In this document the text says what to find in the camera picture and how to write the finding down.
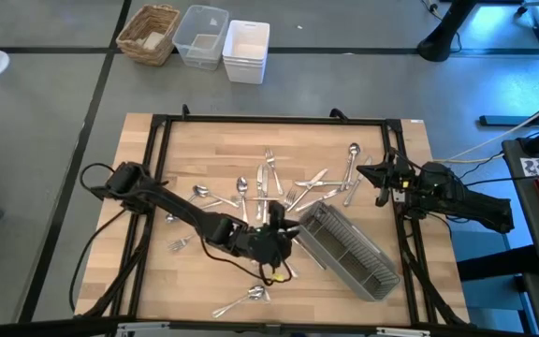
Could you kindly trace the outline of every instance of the concrete floor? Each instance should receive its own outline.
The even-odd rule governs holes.
[[[107,47],[122,3],[0,0],[0,47]],[[151,1],[133,1],[129,17],[144,3]],[[182,13],[190,5],[204,4],[228,10],[231,19],[269,22],[271,47],[413,48],[438,23],[419,0],[169,3]],[[447,6],[440,5],[441,13]],[[531,16],[515,19],[515,10],[476,8],[459,31],[463,48],[539,50]],[[0,323],[16,319],[104,60],[103,54],[10,57],[11,67],[0,77],[0,207],[6,210],[0,220]],[[178,113],[182,103],[194,114],[326,116],[337,107],[350,117],[424,119],[433,156],[444,158],[504,131],[476,126],[477,116],[539,110],[539,55],[462,52],[434,64],[416,55],[270,54],[265,81],[254,86],[229,82],[222,66],[215,72],[186,67],[179,55],[157,68],[117,54],[83,166],[112,161],[126,113]],[[491,144],[473,157],[499,150],[500,144]],[[455,167],[457,172],[465,169]],[[465,181],[507,175],[499,160]],[[513,199],[517,228],[507,239],[512,247],[530,243],[512,184],[481,185],[478,190]],[[100,206],[81,188],[74,189],[36,320],[71,317],[71,273],[94,231]],[[454,225],[453,230],[456,237],[463,231],[487,232],[472,223]],[[482,317],[492,309],[500,308],[473,308],[472,317],[496,320]],[[516,328],[497,322],[497,329]]]

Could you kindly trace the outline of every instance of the black metal frame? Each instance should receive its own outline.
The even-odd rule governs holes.
[[[192,115],[190,110],[186,105],[182,105],[182,114],[181,115],[154,115],[152,119],[151,128],[149,131],[149,137],[147,139],[147,145],[145,148],[145,155],[143,158],[143,164],[147,165],[151,163],[153,146],[155,144],[155,135],[159,126],[164,126],[164,134],[161,139],[162,143],[159,150],[157,166],[155,169],[155,179],[159,180],[163,173],[163,166],[166,162],[166,154],[168,152],[168,143],[169,135],[171,131],[172,122],[213,122],[213,123],[262,123],[262,124],[302,124],[302,125],[367,125],[367,126],[379,126],[382,131],[382,141],[384,143],[385,151],[391,146],[390,144],[390,132],[394,132],[396,136],[397,147],[399,151],[406,155],[404,138],[402,136],[402,127],[400,120],[392,119],[349,119],[346,117],[340,110],[333,109],[330,114],[330,118],[308,118],[308,117],[249,117],[249,116],[213,116],[213,115]],[[403,226],[403,218],[399,207],[396,203],[393,202],[393,211],[396,218],[396,226],[398,239],[407,240],[406,233]],[[145,232],[143,236],[149,240],[151,238],[151,231],[153,229],[153,218],[154,211],[148,213],[146,216],[145,222]],[[137,233],[138,225],[138,216],[132,215],[130,219],[130,224],[128,227],[128,232],[126,235],[126,241],[124,244],[123,256],[121,260],[120,269],[125,267],[125,264],[131,256],[131,252],[134,245],[135,236]],[[428,269],[425,251],[423,247],[423,241],[421,239],[421,231],[419,229],[418,222],[415,222],[413,237],[415,243],[415,250],[417,251],[419,263],[424,271]],[[133,284],[131,299],[128,308],[128,315],[136,317],[138,311],[138,299],[140,294],[140,288],[142,287],[142,281],[144,277],[145,263],[147,259],[147,252],[144,252],[142,255],[141,261],[137,266],[137,273],[135,275],[135,282]],[[405,284],[405,292],[407,297],[407,306],[409,309],[409,316],[411,317],[411,323],[419,323],[419,315],[417,311],[417,302],[415,298],[415,290],[413,283],[413,274],[405,260],[401,260],[403,278]],[[114,301],[111,305],[111,315],[118,315],[120,313],[120,303],[122,302],[122,297],[124,294],[124,288],[122,291],[119,291]],[[428,312],[428,319],[430,323],[436,323],[435,307],[430,300],[426,300],[426,309]],[[199,329],[210,329],[213,330],[216,326],[216,322],[197,322],[197,327]],[[235,326],[235,330],[259,330],[260,327],[265,327],[266,325],[260,325],[256,323],[242,323]],[[281,329],[289,329],[290,324],[281,324]],[[334,326],[338,327],[336,330],[341,332],[353,332],[353,331],[366,331],[369,327],[367,326]]]

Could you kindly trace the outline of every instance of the wooden table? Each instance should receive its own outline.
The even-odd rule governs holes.
[[[151,114],[128,114],[120,137],[113,166],[123,161],[140,162],[147,141]],[[409,157],[417,164],[431,160],[430,146],[422,121],[403,120],[403,135]],[[259,164],[265,162],[266,146],[276,155],[276,165],[284,188],[293,181],[311,179],[320,169],[328,168],[324,180],[341,180],[344,175],[347,149],[357,142],[362,152],[356,164],[362,164],[368,155],[378,163],[384,155],[380,128],[357,125],[273,125],[226,123],[172,123],[164,180],[168,189],[189,198],[194,184],[204,184],[224,197],[236,196],[236,180],[244,176],[249,182],[247,196],[256,196],[255,177]],[[152,171],[159,144],[153,151]],[[315,188],[303,201],[318,198],[333,187]],[[394,213],[391,205],[374,206],[378,190],[364,180],[350,207],[342,201],[346,193],[327,200],[338,205],[366,235],[378,244],[395,262],[401,273]],[[275,181],[269,180],[269,196],[278,197]],[[211,201],[195,199],[197,205]],[[251,225],[255,220],[255,204],[247,204]],[[120,210],[116,201],[103,203],[98,225],[108,221]],[[213,209],[241,216],[241,209],[223,205]],[[168,224],[166,212],[156,212],[153,236],[147,260],[143,287],[138,305],[138,318],[159,320],[210,321],[211,311],[240,298],[258,281],[223,262],[207,258],[197,241],[178,253],[170,253],[168,242],[194,233],[183,222]],[[288,218],[297,219],[291,212]],[[82,280],[77,313],[88,310],[115,277],[127,231],[129,214],[103,231],[95,240]],[[405,224],[410,233],[409,224]],[[465,299],[448,229],[437,219],[421,221],[423,242],[430,269],[430,278],[455,313],[468,321]],[[225,254],[210,248],[215,256]],[[236,259],[242,266],[255,270],[246,259]],[[293,246],[289,263],[297,269],[299,279],[269,288],[271,303],[245,302],[221,316],[218,321],[282,322],[341,325],[409,325],[409,314],[404,287],[401,284],[382,302],[359,300],[332,271],[322,271],[300,250]],[[131,289],[128,280],[126,289]],[[421,286],[415,280],[417,306],[422,321],[426,321]],[[121,313],[127,310],[129,290],[124,294]]]

